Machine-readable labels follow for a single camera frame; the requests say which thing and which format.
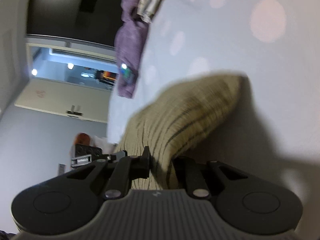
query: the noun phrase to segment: circular cap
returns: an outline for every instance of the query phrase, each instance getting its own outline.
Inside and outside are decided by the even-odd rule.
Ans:
[[[198,188],[193,191],[193,195],[195,195],[196,197],[207,197],[209,196],[209,191],[203,188]]]
[[[47,192],[36,197],[33,206],[41,213],[55,214],[67,209],[70,202],[70,197],[64,193]]]
[[[267,192],[252,192],[243,198],[243,205],[252,212],[268,214],[278,209],[280,201]]]
[[[105,196],[110,199],[118,198],[121,196],[121,192],[117,189],[110,189],[105,192]]]

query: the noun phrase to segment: beige striped fabric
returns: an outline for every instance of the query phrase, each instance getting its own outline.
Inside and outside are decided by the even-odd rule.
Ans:
[[[241,77],[214,75],[174,85],[135,114],[115,152],[142,155],[149,146],[153,167],[148,179],[136,179],[134,189],[178,188],[172,159],[205,139],[234,108]]]

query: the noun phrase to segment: white door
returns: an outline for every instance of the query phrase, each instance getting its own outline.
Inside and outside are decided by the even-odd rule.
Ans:
[[[16,106],[96,122],[108,122],[111,91],[33,78]]]

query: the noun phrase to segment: screw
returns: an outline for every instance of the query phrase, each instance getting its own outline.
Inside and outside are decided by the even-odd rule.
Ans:
[[[207,197],[209,196],[209,191],[203,188],[198,188],[193,191],[193,195],[195,195],[196,197]]]
[[[115,199],[121,196],[121,192],[117,189],[110,189],[107,190],[104,195],[106,196],[106,198]]]

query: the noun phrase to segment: ribbed surface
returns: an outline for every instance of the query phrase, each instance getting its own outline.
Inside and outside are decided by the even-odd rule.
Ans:
[[[194,200],[184,190],[132,190],[121,200],[105,202],[99,214],[72,233],[50,236],[58,240],[297,240],[293,233],[253,236],[232,228],[208,201]],[[21,234],[16,240],[46,236]]]

